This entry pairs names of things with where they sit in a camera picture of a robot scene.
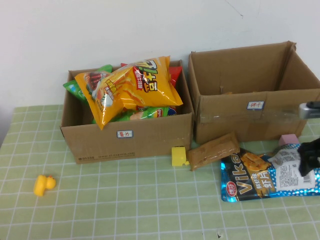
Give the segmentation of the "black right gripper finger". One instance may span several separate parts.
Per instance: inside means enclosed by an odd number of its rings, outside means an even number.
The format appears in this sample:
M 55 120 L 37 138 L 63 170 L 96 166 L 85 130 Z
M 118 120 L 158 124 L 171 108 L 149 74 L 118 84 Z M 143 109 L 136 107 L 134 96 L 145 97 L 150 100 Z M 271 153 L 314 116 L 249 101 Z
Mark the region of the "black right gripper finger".
M 305 177 L 310 171 L 320 167 L 320 158 L 302 158 L 299 165 L 299 172 L 302 177 Z
M 317 160 L 320 157 L 320 142 L 319 141 L 311 141 L 304 142 L 298 148 L 298 153 L 302 160 Z

